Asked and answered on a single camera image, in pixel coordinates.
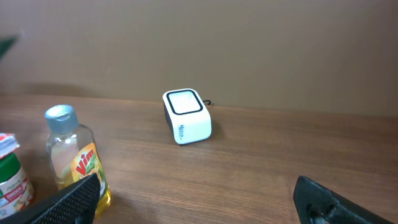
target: green blurred object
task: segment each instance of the green blurred object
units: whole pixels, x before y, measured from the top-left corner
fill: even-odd
[[[14,45],[17,41],[17,37],[5,37],[0,38],[0,60],[4,56],[4,54]]]

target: green lid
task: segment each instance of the green lid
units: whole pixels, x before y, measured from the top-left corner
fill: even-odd
[[[0,159],[0,183],[9,180],[13,175],[16,175],[21,168],[15,153],[11,153],[6,157]]]

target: jar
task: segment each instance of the jar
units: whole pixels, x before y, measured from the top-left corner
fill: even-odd
[[[0,159],[0,219],[33,201],[34,190],[15,153]]]

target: blue bottle cap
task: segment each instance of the blue bottle cap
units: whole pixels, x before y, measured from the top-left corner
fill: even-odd
[[[61,134],[79,127],[75,109],[70,105],[53,106],[44,115],[51,132]]]

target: orange label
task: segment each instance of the orange label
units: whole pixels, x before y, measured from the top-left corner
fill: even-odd
[[[104,195],[107,188],[106,178],[93,142],[79,151],[71,163],[71,171],[74,182],[88,175],[97,174],[101,184],[99,197],[101,198]]]

